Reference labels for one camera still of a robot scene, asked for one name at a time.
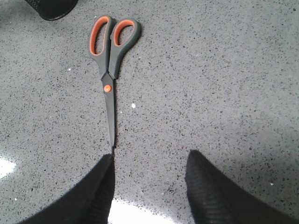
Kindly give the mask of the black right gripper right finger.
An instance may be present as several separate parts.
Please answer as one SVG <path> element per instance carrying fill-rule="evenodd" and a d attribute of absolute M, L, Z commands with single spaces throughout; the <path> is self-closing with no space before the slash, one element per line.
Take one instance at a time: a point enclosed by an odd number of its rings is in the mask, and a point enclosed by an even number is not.
<path fill-rule="evenodd" d="M 252 196 L 218 170 L 202 153 L 190 151 L 185 181 L 197 224 L 297 224 Z"/>

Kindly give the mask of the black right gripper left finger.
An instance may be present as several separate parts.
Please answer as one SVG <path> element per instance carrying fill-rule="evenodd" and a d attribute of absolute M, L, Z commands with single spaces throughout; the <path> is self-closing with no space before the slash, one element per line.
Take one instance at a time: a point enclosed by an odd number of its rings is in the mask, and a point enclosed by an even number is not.
<path fill-rule="evenodd" d="M 114 189 L 114 156 L 106 154 L 69 192 L 21 223 L 107 224 Z"/>

